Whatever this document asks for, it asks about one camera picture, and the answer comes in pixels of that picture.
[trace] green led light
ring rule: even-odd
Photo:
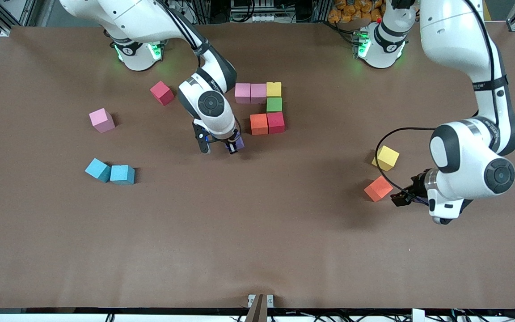
[[[403,41],[403,43],[402,43],[401,47],[399,48],[399,53],[398,53],[398,55],[397,55],[397,59],[402,55],[402,49],[403,49],[403,47],[405,47],[405,43],[406,43],[406,42],[404,42],[404,41]]]
[[[122,61],[122,55],[118,49],[118,47],[114,47],[116,49],[116,53],[118,54],[118,60]]]
[[[360,45],[359,47],[359,57],[365,57],[367,55],[368,49],[371,46],[371,40],[367,39],[367,41]]]
[[[151,51],[152,58],[154,58],[155,60],[158,60],[158,59],[160,59],[160,57],[162,57],[160,55],[160,50],[158,49],[158,45],[151,45],[151,44],[149,44],[148,48]]]

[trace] orange cube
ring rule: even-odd
[[[252,114],[249,116],[252,135],[267,134],[267,114]]]
[[[368,187],[364,189],[364,192],[368,194],[368,196],[374,201],[377,202],[381,199],[383,199],[384,196],[386,196],[393,187],[388,183],[388,181],[383,177],[380,176],[376,178],[375,181],[373,181]]]

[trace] pink cube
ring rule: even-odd
[[[174,94],[164,84],[163,82],[159,81],[156,83],[156,85],[152,86],[151,93],[154,95],[156,100],[160,102],[160,104],[166,106],[168,103],[170,103],[174,99]]]
[[[286,131],[286,123],[283,120],[283,113],[268,113],[267,126],[270,128],[270,134],[284,133]]]
[[[98,132],[104,133],[108,130],[112,130],[114,128],[114,121],[112,116],[110,116],[109,112],[107,112],[104,108],[100,110],[95,110],[91,114],[89,114],[90,122],[97,129]]]
[[[252,84],[251,102],[252,104],[265,104],[267,102],[266,84]]]
[[[252,84],[238,82],[236,83],[236,103],[237,104],[251,104],[251,92]]]

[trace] circular joint cap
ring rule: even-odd
[[[198,108],[205,116],[216,118],[224,112],[224,97],[215,90],[207,90],[198,98]]]
[[[495,159],[484,170],[484,182],[496,194],[507,191],[514,179],[514,166],[506,159]]]

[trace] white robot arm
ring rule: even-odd
[[[414,3],[387,0],[382,23],[364,29],[368,40],[357,48],[359,57],[378,68],[392,65],[414,23]],[[433,220],[448,224],[473,199],[501,195],[512,186],[515,169],[503,156],[515,149],[515,114],[481,0],[422,0],[420,10],[425,54],[470,77],[478,114],[436,128],[429,147],[437,168],[413,177],[413,185],[392,198],[397,206],[427,198]]]
[[[235,86],[236,70],[180,13],[159,0],[60,1],[73,16],[103,26],[119,58],[133,71],[143,71],[162,58],[158,49],[162,41],[188,42],[198,57],[198,69],[178,87],[178,99],[194,118],[200,151],[209,153],[209,143],[221,141],[230,153],[237,152],[239,124],[224,97]]]

